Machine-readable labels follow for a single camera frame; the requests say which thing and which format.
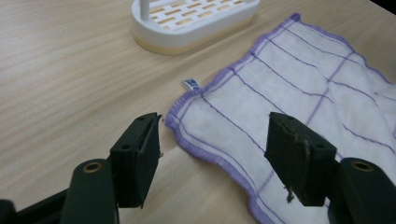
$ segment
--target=small label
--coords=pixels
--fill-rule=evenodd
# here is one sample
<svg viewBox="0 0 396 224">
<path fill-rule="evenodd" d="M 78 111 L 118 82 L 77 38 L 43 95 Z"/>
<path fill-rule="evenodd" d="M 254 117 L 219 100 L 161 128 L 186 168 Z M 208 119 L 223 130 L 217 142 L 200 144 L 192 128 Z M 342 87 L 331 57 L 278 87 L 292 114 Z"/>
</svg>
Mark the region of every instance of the small label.
<svg viewBox="0 0 396 224">
<path fill-rule="evenodd" d="M 201 85 L 199 84 L 199 82 L 197 80 L 193 79 L 193 78 L 190 78 L 190 79 L 187 79 L 187 80 L 183 80 L 181 82 L 181 84 L 188 91 L 195 91 L 195 90 L 201 89 Z"/>
</svg>

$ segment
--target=plastic holder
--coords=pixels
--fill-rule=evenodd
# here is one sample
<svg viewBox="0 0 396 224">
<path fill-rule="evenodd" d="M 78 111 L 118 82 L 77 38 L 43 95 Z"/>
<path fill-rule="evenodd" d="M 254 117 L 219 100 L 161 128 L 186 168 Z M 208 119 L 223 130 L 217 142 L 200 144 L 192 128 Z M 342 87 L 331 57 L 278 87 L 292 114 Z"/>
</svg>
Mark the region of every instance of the plastic holder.
<svg viewBox="0 0 396 224">
<path fill-rule="evenodd" d="M 176 55 L 249 24 L 260 0 L 135 0 L 135 41 L 144 49 Z"/>
</svg>

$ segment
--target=screw hole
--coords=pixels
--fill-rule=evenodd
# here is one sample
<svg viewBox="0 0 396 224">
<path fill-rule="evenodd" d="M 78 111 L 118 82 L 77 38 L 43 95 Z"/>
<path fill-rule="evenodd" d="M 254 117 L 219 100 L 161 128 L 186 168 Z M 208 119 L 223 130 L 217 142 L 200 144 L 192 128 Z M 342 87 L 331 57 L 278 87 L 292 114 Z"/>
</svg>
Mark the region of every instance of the screw hole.
<svg viewBox="0 0 396 224">
<path fill-rule="evenodd" d="M 352 166 L 355 167 L 355 169 L 364 171 L 364 172 L 372 172 L 374 170 L 373 166 L 370 164 L 367 164 L 362 161 L 352 161 Z"/>
<path fill-rule="evenodd" d="M 86 164 L 84 168 L 82 168 L 82 171 L 84 171 L 84 173 L 95 173 L 100 169 L 102 169 L 102 163 L 94 161 Z"/>
</svg>

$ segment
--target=wooden table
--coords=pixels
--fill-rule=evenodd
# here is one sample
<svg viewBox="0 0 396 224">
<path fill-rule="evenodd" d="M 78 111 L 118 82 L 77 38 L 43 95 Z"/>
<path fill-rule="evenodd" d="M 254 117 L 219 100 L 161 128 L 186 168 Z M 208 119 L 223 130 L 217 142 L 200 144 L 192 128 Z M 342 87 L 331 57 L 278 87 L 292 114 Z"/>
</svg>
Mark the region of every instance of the wooden table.
<svg viewBox="0 0 396 224">
<path fill-rule="evenodd" d="M 207 48 L 161 56 L 138 46 L 132 1 L 0 3 L 0 198 L 18 210 L 66 189 L 74 168 L 109 149 L 138 116 L 166 115 L 293 12 L 341 35 L 396 82 L 396 17 L 369 0 L 262 0 L 251 25 Z M 254 223 L 248 196 L 219 167 L 199 161 L 160 123 L 160 159 L 143 210 L 121 223 Z"/>
</svg>

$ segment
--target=dish cloth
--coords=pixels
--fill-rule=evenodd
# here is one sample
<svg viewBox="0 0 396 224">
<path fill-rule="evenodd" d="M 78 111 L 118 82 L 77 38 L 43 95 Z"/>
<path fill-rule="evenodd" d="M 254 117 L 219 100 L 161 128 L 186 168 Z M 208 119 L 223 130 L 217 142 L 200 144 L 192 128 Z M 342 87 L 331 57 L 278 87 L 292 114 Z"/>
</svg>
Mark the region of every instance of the dish cloth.
<svg viewBox="0 0 396 224">
<path fill-rule="evenodd" d="M 191 155 L 224 169 L 246 191 L 260 223 L 329 223 L 323 207 L 287 203 L 263 154 L 269 113 L 297 118 L 396 183 L 396 88 L 344 38 L 293 14 L 206 87 L 186 92 L 165 125 Z"/>
</svg>

